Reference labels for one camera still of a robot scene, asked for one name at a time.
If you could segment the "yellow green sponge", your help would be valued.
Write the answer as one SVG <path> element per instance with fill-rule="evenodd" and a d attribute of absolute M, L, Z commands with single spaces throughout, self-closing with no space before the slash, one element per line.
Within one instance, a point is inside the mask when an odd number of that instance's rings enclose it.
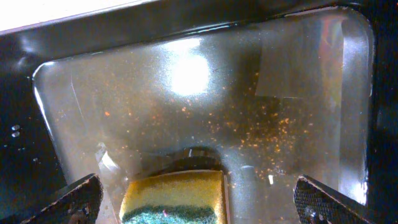
<path fill-rule="evenodd" d="M 129 184 L 121 223 L 229 223 L 225 177 L 218 170 L 172 172 Z"/>

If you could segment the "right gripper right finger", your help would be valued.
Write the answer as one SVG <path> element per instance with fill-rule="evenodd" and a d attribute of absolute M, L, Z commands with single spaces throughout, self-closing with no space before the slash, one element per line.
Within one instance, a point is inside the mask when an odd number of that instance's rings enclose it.
<path fill-rule="evenodd" d="M 294 187 L 294 204 L 300 223 L 372 223 L 367 208 L 307 175 Z"/>

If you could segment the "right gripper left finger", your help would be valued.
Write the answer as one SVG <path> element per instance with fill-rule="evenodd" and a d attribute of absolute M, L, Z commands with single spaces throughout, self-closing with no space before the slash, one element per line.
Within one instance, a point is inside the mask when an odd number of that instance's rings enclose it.
<path fill-rule="evenodd" d="M 97 174 L 44 196 L 19 214 L 19 223 L 95 223 L 103 199 Z"/>

